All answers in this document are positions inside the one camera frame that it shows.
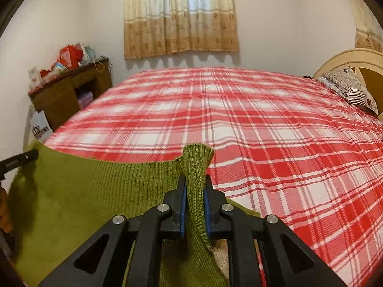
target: wooden headboard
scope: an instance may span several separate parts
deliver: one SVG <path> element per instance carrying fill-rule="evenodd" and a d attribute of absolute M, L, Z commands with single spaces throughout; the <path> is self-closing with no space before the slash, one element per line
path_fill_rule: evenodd
<path fill-rule="evenodd" d="M 383 113 L 383 54 L 370 49 L 344 51 L 327 61 L 314 78 L 345 64 L 350 65 L 359 81 L 374 97 L 379 114 Z"/>

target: wooden desk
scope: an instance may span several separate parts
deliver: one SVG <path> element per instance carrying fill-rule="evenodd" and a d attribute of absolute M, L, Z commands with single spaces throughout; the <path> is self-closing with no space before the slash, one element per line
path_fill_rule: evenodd
<path fill-rule="evenodd" d="M 53 130 L 80 110 L 77 102 L 80 93 L 91 91 L 96 99 L 112 87 L 109 60 L 99 62 L 96 62 L 98 71 L 93 63 L 67 71 L 29 95 L 36 110 L 44 111 Z"/>

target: curtain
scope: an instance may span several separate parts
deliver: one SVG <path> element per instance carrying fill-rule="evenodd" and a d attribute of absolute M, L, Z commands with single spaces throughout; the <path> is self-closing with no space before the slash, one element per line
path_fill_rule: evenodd
<path fill-rule="evenodd" d="M 125 0 L 125 59 L 239 51 L 233 0 Z"/>
<path fill-rule="evenodd" d="M 356 48 L 372 49 L 382 52 L 383 29 L 363 0 L 351 0 L 354 10 Z"/>

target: green knit fabric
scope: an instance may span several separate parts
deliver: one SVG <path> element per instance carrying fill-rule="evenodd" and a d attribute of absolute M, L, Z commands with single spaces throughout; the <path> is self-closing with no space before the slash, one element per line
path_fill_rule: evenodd
<path fill-rule="evenodd" d="M 165 241 L 160 286 L 227 286 L 209 252 L 203 187 L 213 150 L 191 144 L 175 161 L 124 164 L 80 158 L 32 145 L 39 158 L 18 171 L 9 193 L 17 240 L 16 269 L 30 287 L 116 214 L 127 218 L 160 204 L 185 174 L 187 236 Z"/>

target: red plaid bedsheet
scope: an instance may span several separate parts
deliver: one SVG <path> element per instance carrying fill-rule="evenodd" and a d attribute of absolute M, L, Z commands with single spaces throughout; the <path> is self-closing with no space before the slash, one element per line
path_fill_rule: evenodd
<path fill-rule="evenodd" d="M 205 143 L 216 189 L 279 216 L 348 286 L 362 286 L 383 253 L 382 130 L 315 80 L 169 69 L 131 76 L 45 144 L 137 163 Z"/>

